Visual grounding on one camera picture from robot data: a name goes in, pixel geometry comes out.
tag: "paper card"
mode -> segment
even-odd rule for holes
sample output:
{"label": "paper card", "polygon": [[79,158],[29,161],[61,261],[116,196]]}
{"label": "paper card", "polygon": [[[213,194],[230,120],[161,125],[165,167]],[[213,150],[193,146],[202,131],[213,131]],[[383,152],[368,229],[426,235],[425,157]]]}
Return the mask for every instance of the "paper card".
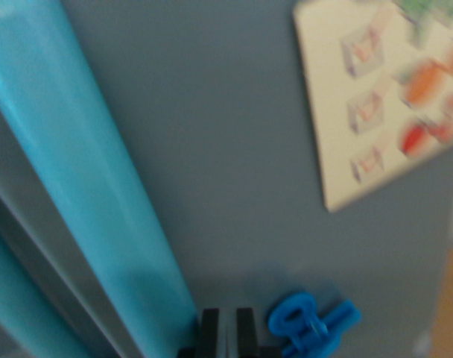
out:
{"label": "paper card", "polygon": [[305,1],[294,21],[329,211],[453,145],[453,0]]}

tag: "blue clip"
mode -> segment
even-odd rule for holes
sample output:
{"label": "blue clip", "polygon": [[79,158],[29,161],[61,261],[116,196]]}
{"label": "blue clip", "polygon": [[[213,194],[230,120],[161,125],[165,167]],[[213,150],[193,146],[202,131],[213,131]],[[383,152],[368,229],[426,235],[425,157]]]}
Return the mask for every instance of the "blue clip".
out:
{"label": "blue clip", "polygon": [[351,301],[344,301],[325,317],[316,314],[316,301],[306,293],[296,293],[281,302],[268,319],[275,336],[288,337],[291,343],[282,349],[284,358],[327,358],[340,344],[340,335],[361,320]]}

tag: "black object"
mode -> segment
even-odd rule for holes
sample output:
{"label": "black object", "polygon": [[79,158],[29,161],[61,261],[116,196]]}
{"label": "black object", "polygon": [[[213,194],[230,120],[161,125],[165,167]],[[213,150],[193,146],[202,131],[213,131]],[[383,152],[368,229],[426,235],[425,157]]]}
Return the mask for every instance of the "black object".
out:
{"label": "black object", "polygon": [[[198,346],[180,349],[177,358],[217,358],[219,316],[220,310],[217,308],[204,310]],[[279,347],[258,346],[253,309],[236,310],[236,333],[238,358],[283,358]]]}
{"label": "black object", "polygon": [[203,310],[198,346],[180,349],[177,358],[217,358],[219,317],[218,308]]}
{"label": "black object", "polygon": [[279,347],[259,347],[252,308],[236,310],[238,358],[282,358]]}

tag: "red drawing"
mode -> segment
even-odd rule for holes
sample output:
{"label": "red drawing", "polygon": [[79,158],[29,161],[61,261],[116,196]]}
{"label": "red drawing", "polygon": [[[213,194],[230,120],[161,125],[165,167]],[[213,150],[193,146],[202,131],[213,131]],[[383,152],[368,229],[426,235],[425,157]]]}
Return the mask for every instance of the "red drawing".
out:
{"label": "red drawing", "polygon": [[384,63],[381,36],[392,16],[397,13],[394,5],[381,6],[370,24],[353,31],[341,39],[344,64],[353,77],[361,77]]}
{"label": "red drawing", "polygon": [[349,125],[354,132],[363,133],[384,121],[384,97],[392,83],[393,79],[383,73],[371,90],[354,97],[347,103]]}
{"label": "red drawing", "polygon": [[352,44],[352,52],[359,60],[366,62],[374,54],[382,34],[395,13],[396,10],[389,5],[383,5],[378,9],[361,40]]}
{"label": "red drawing", "polygon": [[390,144],[390,136],[382,134],[369,149],[351,159],[352,173],[359,183],[380,175],[385,170],[383,154]]}
{"label": "red drawing", "polygon": [[416,118],[404,131],[400,150],[408,157],[424,154],[432,139],[447,143],[453,139],[453,93],[448,95],[442,106],[443,118],[437,122],[425,122]]}

